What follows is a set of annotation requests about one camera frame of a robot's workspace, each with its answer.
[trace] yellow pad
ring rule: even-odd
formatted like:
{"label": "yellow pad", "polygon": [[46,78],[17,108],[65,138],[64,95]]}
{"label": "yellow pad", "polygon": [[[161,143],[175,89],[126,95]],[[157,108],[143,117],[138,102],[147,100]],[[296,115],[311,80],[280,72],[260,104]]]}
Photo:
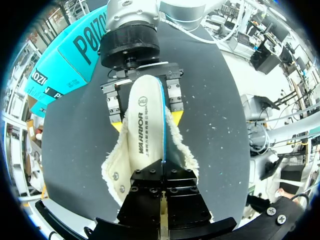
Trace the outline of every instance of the yellow pad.
{"label": "yellow pad", "polygon": [[171,114],[173,116],[173,121],[174,121],[175,125],[178,126],[180,119],[182,117],[182,114],[184,114],[184,111],[174,111],[174,112],[171,112]]}
{"label": "yellow pad", "polygon": [[122,128],[122,122],[121,122],[121,121],[112,122],[111,124],[112,124],[112,126],[114,126],[114,128],[120,133],[121,128]]}
{"label": "yellow pad", "polygon": [[[180,122],[180,119],[182,117],[182,114],[184,114],[184,111],[174,111],[174,112],[172,112],[173,121],[174,121],[176,126],[178,126],[178,124]],[[121,127],[122,127],[122,122],[121,121],[112,122],[111,124],[120,133]]]}

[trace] teal box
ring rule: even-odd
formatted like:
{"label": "teal box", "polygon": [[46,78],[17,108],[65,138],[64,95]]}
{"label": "teal box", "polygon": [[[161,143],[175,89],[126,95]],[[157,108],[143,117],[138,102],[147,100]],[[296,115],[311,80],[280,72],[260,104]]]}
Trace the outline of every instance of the teal box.
{"label": "teal box", "polygon": [[44,103],[37,101],[33,107],[30,109],[30,112],[32,112],[35,115],[38,115],[39,117],[44,118],[46,115],[47,105]]}
{"label": "teal box", "polygon": [[102,6],[63,30],[33,68],[24,91],[45,106],[91,81],[106,28]]}

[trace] machine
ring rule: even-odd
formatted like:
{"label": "machine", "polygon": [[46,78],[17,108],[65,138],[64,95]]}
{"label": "machine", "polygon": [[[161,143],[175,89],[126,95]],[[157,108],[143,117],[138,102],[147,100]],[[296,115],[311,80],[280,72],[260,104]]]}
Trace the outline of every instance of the machine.
{"label": "machine", "polygon": [[[185,1],[184,5],[183,1],[163,2],[108,3],[107,33],[101,39],[99,52],[101,64],[110,69],[109,73],[115,71],[115,76],[101,89],[106,94],[110,122],[117,130],[123,117],[120,86],[146,74],[164,78],[167,102],[175,123],[179,123],[184,110],[179,82],[183,69],[178,63],[160,62],[157,25],[162,15],[186,30],[193,30],[212,6],[215,8],[223,1],[214,1],[209,7],[203,1]],[[166,162],[159,159],[144,169],[136,169],[130,182],[130,192],[117,215],[119,223],[96,218],[94,230],[84,228],[89,240],[282,239],[303,213],[290,199],[281,198],[254,221],[232,231],[237,225],[232,217],[211,222],[195,174],[170,159]],[[55,217],[41,200],[36,208],[64,239],[85,239]]]}

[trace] shoe insole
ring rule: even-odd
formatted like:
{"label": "shoe insole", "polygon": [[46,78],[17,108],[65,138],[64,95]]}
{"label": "shoe insole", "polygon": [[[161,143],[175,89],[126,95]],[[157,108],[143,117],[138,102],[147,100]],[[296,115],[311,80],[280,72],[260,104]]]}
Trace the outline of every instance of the shoe insole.
{"label": "shoe insole", "polygon": [[131,171],[166,159],[165,97],[160,80],[151,75],[133,84],[128,103],[128,152]]}

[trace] black table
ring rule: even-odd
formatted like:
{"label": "black table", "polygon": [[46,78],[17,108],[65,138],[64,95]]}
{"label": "black table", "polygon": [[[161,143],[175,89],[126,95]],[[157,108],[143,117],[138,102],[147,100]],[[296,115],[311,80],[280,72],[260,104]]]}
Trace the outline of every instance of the black table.
{"label": "black table", "polygon": [[[194,34],[210,39],[203,27]],[[158,27],[158,38],[161,60],[184,69],[179,129],[200,165],[199,190],[215,221],[234,217],[239,223],[248,192],[250,154],[234,79],[215,44],[201,43],[165,23]],[[108,71],[99,60],[88,85],[48,106],[42,159],[52,200],[83,217],[114,221],[120,207],[101,176],[101,164],[118,138],[100,89]],[[129,90],[120,91],[122,106],[128,104],[122,99],[128,98]]]}

